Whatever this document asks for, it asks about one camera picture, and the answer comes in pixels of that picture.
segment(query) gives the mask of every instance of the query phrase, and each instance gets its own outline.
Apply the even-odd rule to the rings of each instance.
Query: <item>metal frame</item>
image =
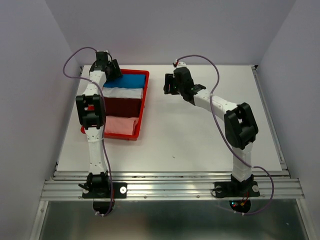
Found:
[[[266,103],[265,95],[262,92],[261,83],[260,83],[260,80],[259,80],[259,76],[258,76],[256,67],[252,65],[251,69],[252,69],[252,73],[253,73],[253,77],[254,77],[254,80],[255,80],[256,87],[258,89],[258,92],[259,92],[259,95],[260,95],[260,98],[261,98],[261,102],[262,102],[262,106],[263,106],[263,109],[264,109],[264,113],[266,115],[266,120],[268,122],[270,131],[271,131],[273,142],[274,142],[274,145],[276,147],[276,152],[278,153],[278,157],[279,157],[280,162],[282,162],[282,161],[284,162],[285,161],[285,157],[284,157],[284,155],[282,153],[282,150],[281,150],[281,146],[280,146],[280,142],[279,142],[279,139],[278,139],[278,136],[277,136],[277,133],[276,133],[276,129],[275,129],[274,123],[272,121],[272,118],[271,118],[271,115],[270,115],[270,112],[269,112],[269,109],[268,109],[268,106],[267,106],[267,103]]]
[[[310,212],[307,207],[307,203],[305,199],[297,199],[296,203],[299,208],[299,212],[301,214],[301,218],[303,221],[303,225],[305,227],[306,234],[310,240],[317,240],[317,234],[314,226],[314,222],[312,221]]]
[[[251,66],[262,105],[267,117],[282,171],[272,171],[274,180],[274,199],[296,199],[303,224],[309,239],[317,239],[313,222],[306,206],[305,196],[298,179],[291,179],[280,143],[272,122],[265,97],[261,91],[259,77],[254,66]],[[258,200],[270,198],[271,183],[262,171],[253,170],[258,182],[261,196]],[[219,200],[211,195],[213,182],[230,179],[231,172],[112,172],[117,182],[127,182],[127,198],[117,201],[172,201],[172,200]],[[86,180],[88,173],[84,171],[56,171],[51,180],[46,181],[40,197],[40,204],[34,221],[31,240],[39,239],[41,228],[49,201],[92,201],[83,199],[82,190],[78,186]]]
[[[45,221],[45,216],[48,208],[48,201],[40,201],[36,211],[34,223],[32,226],[30,240],[38,240],[40,238],[41,229]]]

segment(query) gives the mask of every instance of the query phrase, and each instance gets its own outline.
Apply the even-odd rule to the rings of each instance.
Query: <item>dark red cloth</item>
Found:
[[[138,118],[141,99],[105,97],[105,114],[107,116]]]

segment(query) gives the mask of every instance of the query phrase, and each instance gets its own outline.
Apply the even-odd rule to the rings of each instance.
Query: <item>blue cloth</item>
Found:
[[[143,89],[146,76],[143,74],[124,74],[114,81],[109,81],[103,86],[105,88]]]

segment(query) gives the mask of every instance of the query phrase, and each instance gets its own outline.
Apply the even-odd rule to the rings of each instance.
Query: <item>folded cloth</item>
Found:
[[[105,122],[105,133],[133,135],[139,118],[107,116]]]
[[[142,99],[143,88],[104,87],[102,93],[105,98]]]
[[[138,118],[141,99],[105,97],[105,114],[107,116]]]
[[[103,86],[105,88],[143,89],[146,76],[143,74],[124,74],[114,81],[109,81]]]

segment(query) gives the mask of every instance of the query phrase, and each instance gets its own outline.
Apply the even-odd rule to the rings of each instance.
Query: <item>cable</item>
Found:
[[[245,199],[246,197],[248,197],[248,194],[249,194],[249,192],[247,191],[246,194],[244,195],[244,197],[241,199],[241,202],[243,202],[244,199]]]
[[[190,57],[198,57],[198,58],[202,58],[202,59],[207,60],[207,61],[214,67],[214,69],[215,69],[215,71],[216,71],[217,81],[216,81],[214,87],[212,88],[212,90],[211,90],[211,92],[210,92],[210,107],[211,107],[211,112],[212,112],[212,116],[213,116],[214,122],[215,122],[215,124],[216,124],[216,127],[218,128],[218,131],[219,131],[219,133],[220,133],[220,135],[221,135],[221,137],[222,137],[225,145],[226,145],[227,148],[230,150],[230,152],[231,152],[240,162],[242,162],[244,165],[246,165],[246,166],[249,167],[249,168],[253,168],[253,169],[261,169],[261,170],[263,170],[263,171],[267,174],[267,176],[270,178],[272,190],[271,190],[270,199],[269,199],[269,201],[266,203],[266,205],[265,205],[264,207],[262,207],[261,209],[259,209],[259,210],[257,210],[257,211],[254,211],[254,212],[249,212],[249,213],[237,212],[238,214],[248,215],[248,216],[249,216],[249,215],[258,214],[258,213],[262,212],[263,210],[265,210],[265,209],[270,205],[270,203],[271,203],[271,201],[272,201],[272,199],[273,199],[273,197],[274,197],[274,193],[275,193],[275,184],[274,184],[274,181],[273,181],[270,173],[269,173],[266,169],[264,169],[262,166],[251,166],[250,164],[248,164],[247,162],[245,162],[240,156],[238,156],[238,155],[235,153],[235,151],[233,151],[233,149],[232,149],[231,146],[229,145],[229,143],[228,143],[228,141],[227,141],[224,133],[222,132],[222,129],[221,129],[219,123],[218,123],[218,120],[217,120],[217,117],[216,117],[216,114],[215,114],[214,105],[213,105],[213,101],[212,101],[212,97],[213,97],[213,95],[214,95],[214,91],[216,90],[216,88],[217,88],[217,86],[218,86],[218,84],[219,84],[219,82],[220,82],[220,73],[219,73],[219,70],[218,70],[217,66],[216,66],[209,58],[207,58],[207,57],[205,57],[205,56],[202,56],[202,55],[198,55],[198,54],[191,54],[191,55],[182,56],[182,57],[180,57],[180,58],[178,58],[178,59],[176,60],[176,64],[178,64],[178,62],[179,62],[181,59],[186,59],[186,58],[190,58]]]
[[[241,206],[244,206],[249,199],[249,192],[248,191],[246,192],[246,200],[243,202],[244,199],[245,199],[245,196],[241,200],[241,203],[240,203]]]
[[[82,79],[82,80],[88,81],[89,83],[94,84],[94,85],[98,88],[99,93],[100,93],[102,99],[105,99],[104,94],[103,94],[103,92],[102,92],[102,89],[100,88],[100,86],[99,86],[96,82],[94,82],[94,81],[92,81],[92,80],[90,80],[89,78],[86,78],[86,77],[82,77],[82,76],[70,76],[70,75],[66,74],[66,66],[67,66],[68,62],[69,62],[78,52],[80,52],[81,50],[84,50],[84,49],[92,49],[92,50],[94,50],[95,52],[97,52],[96,49],[94,49],[93,47],[90,47],[90,46],[85,46],[85,47],[82,47],[82,48],[78,49],[77,51],[75,51],[75,52],[65,61],[64,65],[63,65],[63,69],[62,69],[63,75],[65,75],[65,76],[66,76],[67,78],[69,78],[69,79]],[[103,107],[104,107],[104,109],[106,109],[105,101],[102,101],[102,102],[103,102]],[[108,169],[109,169],[109,180],[110,180],[110,192],[111,192],[111,194],[110,194],[110,205],[109,205],[108,211],[107,211],[105,214],[100,214],[99,212],[95,212],[96,215],[99,215],[99,216],[101,216],[101,217],[107,216],[107,215],[111,212],[112,205],[113,205],[113,194],[112,194],[112,193],[113,193],[113,190],[114,190],[114,189],[113,189],[113,182],[112,182],[112,174],[111,174],[110,162],[109,162],[109,159],[108,159],[107,150],[106,150],[106,146],[105,146],[105,139],[104,139],[104,136],[105,136],[105,127],[106,127],[106,125],[104,124],[104,125],[103,125],[103,131],[102,131],[102,148],[103,148],[104,156],[105,156],[106,163],[107,163]]]
[[[111,56],[111,54],[109,52],[107,54],[110,56],[110,58],[111,58],[110,62],[112,63],[114,59],[112,58],[112,56]]]

